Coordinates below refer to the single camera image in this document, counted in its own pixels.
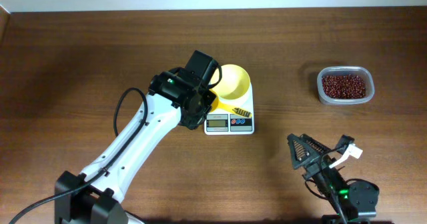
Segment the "kitchen scale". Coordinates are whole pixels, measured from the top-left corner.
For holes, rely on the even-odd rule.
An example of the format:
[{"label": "kitchen scale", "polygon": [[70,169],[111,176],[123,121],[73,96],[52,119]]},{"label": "kitchen scale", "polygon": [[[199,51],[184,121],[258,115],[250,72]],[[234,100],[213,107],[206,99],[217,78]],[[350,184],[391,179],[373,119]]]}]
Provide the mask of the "kitchen scale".
[{"label": "kitchen scale", "polygon": [[[214,87],[212,90],[217,93],[217,98],[220,102],[239,107],[246,111],[252,113],[251,117],[244,117],[241,115],[236,115],[230,111],[217,108],[214,111],[210,112],[206,116],[206,121],[204,125],[204,130],[207,135],[249,135],[254,133],[254,99],[252,96],[252,84],[249,80],[249,75],[239,66],[236,65],[224,65],[223,69],[223,80],[218,84],[218,88]],[[235,88],[237,92],[241,91],[236,99],[224,99],[221,97],[221,93],[224,93],[228,90]]]}]

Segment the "clear plastic container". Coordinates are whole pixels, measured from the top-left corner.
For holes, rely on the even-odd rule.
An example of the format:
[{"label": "clear plastic container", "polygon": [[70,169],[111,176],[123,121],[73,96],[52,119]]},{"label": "clear plastic container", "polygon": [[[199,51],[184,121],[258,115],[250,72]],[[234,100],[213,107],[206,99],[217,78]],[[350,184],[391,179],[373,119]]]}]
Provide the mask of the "clear plastic container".
[{"label": "clear plastic container", "polygon": [[[365,82],[366,96],[361,99],[333,99],[328,97],[322,85],[322,77],[327,75],[357,75]],[[375,94],[374,81],[372,80],[371,73],[363,67],[339,66],[327,67],[319,72],[318,75],[318,91],[319,100],[325,105],[354,105],[368,102]]]}]

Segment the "brown tabletop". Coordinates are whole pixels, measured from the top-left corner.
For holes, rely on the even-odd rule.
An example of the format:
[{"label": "brown tabletop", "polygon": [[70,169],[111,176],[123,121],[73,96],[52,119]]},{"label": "brown tabletop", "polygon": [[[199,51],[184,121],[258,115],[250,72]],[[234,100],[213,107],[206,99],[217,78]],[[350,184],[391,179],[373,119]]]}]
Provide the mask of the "brown tabletop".
[{"label": "brown tabletop", "polygon": [[[177,127],[136,175],[123,207],[145,218],[294,220],[334,211],[294,171],[287,135],[364,152],[341,174],[380,187],[376,220],[427,219],[427,7],[13,13],[0,47],[0,222],[53,193],[114,140],[128,87],[184,66],[195,49],[250,74],[255,133],[207,136]],[[319,102],[316,77],[356,65],[375,96]],[[141,101],[132,93],[119,129]],[[21,223],[52,223],[53,204]]]}]

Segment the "red bean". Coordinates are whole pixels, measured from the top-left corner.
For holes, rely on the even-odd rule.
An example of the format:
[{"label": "red bean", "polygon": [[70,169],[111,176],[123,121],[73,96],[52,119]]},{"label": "red bean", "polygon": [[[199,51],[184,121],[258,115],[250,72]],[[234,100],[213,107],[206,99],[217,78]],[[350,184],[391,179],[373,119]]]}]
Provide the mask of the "red bean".
[{"label": "red bean", "polygon": [[365,82],[357,75],[333,76],[322,78],[325,94],[335,99],[359,99],[366,95]]}]

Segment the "bowl of red beans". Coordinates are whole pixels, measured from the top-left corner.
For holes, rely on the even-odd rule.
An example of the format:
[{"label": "bowl of red beans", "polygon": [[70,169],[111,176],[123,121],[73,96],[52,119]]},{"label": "bowl of red beans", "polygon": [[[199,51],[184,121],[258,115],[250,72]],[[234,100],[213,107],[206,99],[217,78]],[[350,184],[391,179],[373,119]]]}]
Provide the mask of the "bowl of red beans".
[{"label": "bowl of red beans", "polygon": [[327,67],[318,75],[319,100],[326,105],[354,105],[370,101],[374,94],[371,73],[363,67]]}]

